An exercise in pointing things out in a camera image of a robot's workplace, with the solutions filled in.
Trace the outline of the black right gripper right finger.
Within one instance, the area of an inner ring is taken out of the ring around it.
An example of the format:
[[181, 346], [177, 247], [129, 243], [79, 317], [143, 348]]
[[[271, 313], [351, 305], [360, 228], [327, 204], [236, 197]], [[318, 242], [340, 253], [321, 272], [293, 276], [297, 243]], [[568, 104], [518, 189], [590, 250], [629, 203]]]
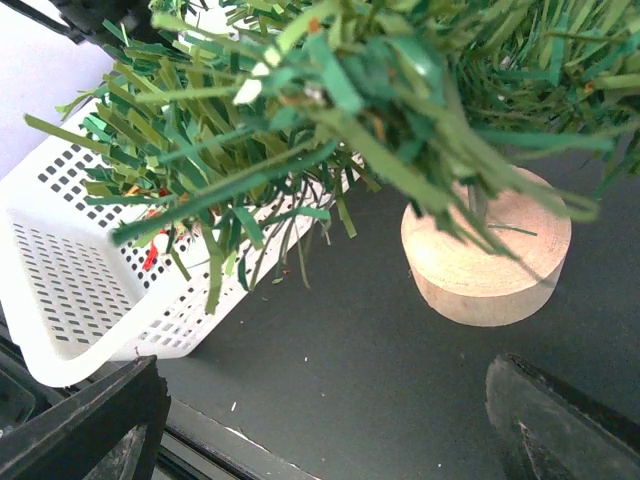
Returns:
[[489, 365], [486, 412], [508, 479], [639, 477], [639, 425], [519, 355]]

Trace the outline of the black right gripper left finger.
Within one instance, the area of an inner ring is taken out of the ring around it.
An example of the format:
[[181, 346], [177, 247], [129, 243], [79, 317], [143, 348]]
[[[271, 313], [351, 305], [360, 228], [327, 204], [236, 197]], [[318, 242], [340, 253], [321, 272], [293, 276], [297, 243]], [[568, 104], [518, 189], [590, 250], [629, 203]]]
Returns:
[[139, 357], [1, 439], [3, 479], [150, 479], [170, 408]]

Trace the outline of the white perforated plastic basket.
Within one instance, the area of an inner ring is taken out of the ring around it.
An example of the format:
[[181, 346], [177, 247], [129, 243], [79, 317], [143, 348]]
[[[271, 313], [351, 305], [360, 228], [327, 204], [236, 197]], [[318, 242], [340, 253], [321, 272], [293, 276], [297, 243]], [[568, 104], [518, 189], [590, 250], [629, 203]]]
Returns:
[[114, 245], [112, 229], [144, 207], [91, 206], [83, 182], [102, 165], [92, 151], [50, 137], [1, 183], [1, 304], [10, 338], [40, 383], [64, 388], [105, 363], [188, 355], [245, 297], [237, 267], [256, 284], [312, 226], [307, 216], [269, 224], [263, 250], [244, 242], [224, 264], [213, 313], [202, 239], [176, 243], [175, 254], [144, 262], [134, 242]]

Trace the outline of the small green christmas tree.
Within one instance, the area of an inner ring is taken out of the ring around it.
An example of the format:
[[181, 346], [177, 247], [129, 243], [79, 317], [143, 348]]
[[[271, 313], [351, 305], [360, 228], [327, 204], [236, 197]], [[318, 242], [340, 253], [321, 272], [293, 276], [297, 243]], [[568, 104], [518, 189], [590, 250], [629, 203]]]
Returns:
[[93, 205], [142, 205], [111, 233], [172, 252], [207, 249], [205, 311], [223, 269], [245, 265], [298, 218], [353, 224], [344, 189], [389, 184], [410, 211], [467, 248], [549, 275], [508, 245], [530, 228], [488, 211], [503, 193], [555, 219], [589, 221], [593, 200], [528, 179], [524, 162], [570, 149], [609, 157], [639, 137], [635, 1], [227, 1], [227, 31], [163, 11], [165, 44], [113, 24], [114, 71], [73, 133], [25, 122], [99, 154]]

